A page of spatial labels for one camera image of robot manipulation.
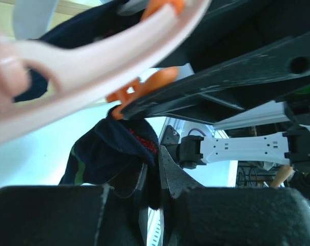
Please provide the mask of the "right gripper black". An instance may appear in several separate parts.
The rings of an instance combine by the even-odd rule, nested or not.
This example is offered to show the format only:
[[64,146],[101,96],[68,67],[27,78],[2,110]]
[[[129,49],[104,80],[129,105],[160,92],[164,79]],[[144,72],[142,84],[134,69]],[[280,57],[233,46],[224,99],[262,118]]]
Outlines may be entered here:
[[157,64],[190,64],[198,73],[133,101],[123,117],[213,124],[272,100],[310,112],[309,31],[310,1],[212,1],[192,34]]

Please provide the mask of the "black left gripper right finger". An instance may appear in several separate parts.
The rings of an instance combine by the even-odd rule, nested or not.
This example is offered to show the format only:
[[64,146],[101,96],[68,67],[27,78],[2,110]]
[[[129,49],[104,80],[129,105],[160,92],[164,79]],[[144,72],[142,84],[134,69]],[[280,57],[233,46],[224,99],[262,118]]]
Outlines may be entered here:
[[293,189],[206,188],[160,147],[163,245],[310,245],[310,210]]

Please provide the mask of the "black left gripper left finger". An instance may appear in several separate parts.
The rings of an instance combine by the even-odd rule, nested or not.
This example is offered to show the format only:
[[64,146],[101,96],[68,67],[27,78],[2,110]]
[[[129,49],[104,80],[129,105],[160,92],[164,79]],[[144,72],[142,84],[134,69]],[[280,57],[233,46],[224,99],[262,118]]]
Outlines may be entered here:
[[0,245],[146,245],[147,166],[100,186],[0,189]]

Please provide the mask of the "navy green striped sock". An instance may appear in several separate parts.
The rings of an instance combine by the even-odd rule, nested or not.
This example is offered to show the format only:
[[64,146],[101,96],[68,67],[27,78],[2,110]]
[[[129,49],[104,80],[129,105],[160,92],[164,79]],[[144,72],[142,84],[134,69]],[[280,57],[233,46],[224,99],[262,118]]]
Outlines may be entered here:
[[115,120],[110,114],[72,146],[61,185],[101,185],[137,163],[148,166],[149,207],[160,207],[159,141],[145,119]]

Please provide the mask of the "orange clothes peg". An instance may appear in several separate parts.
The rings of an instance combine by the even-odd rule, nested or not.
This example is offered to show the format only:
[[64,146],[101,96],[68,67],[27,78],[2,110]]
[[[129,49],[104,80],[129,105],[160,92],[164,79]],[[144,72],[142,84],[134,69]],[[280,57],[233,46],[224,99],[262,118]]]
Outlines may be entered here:
[[[172,5],[175,9],[176,14],[180,14],[184,8],[183,0],[152,0],[148,3],[145,11],[143,12],[141,20],[145,20],[146,18],[151,16],[164,4]],[[179,69],[177,67],[168,67],[152,74],[144,83],[141,83],[140,79],[136,78],[130,83],[128,83],[125,87],[108,95],[106,97],[107,102],[111,103],[117,100],[120,101],[120,105],[112,111],[112,116],[117,120],[122,119],[123,114],[121,113],[121,110],[124,107],[126,107],[128,104],[135,101],[136,99],[172,83],[177,78],[178,74]]]

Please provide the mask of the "santa pattern sock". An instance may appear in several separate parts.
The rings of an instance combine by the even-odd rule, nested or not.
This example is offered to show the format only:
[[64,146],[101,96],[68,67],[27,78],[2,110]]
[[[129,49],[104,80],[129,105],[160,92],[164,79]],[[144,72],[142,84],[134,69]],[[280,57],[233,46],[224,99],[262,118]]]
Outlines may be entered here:
[[93,93],[111,94],[128,84],[120,75],[100,75],[100,63],[109,61],[113,55],[106,55],[114,44],[123,37],[108,39],[131,28],[141,18],[140,14],[123,16],[117,13],[122,1],[111,1],[91,8],[58,25],[38,39],[18,42],[20,51],[26,51],[24,62],[31,66],[31,80],[23,82],[25,92],[12,97],[16,103],[37,99],[46,93],[48,79],[52,79],[58,90],[49,97],[47,105],[68,105],[77,100],[84,104],[94,100]]

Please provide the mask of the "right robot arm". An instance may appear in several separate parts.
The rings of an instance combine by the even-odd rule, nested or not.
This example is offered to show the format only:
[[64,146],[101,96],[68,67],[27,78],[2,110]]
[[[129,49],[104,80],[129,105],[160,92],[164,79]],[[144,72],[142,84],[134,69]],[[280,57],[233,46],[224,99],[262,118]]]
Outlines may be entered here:
[[194,73],[121,111],[228,131],[227,139],[186,136],[168,146],[177,164],[262,161],[310,173],[310,1],[214,1],[160,66],[177,58]]

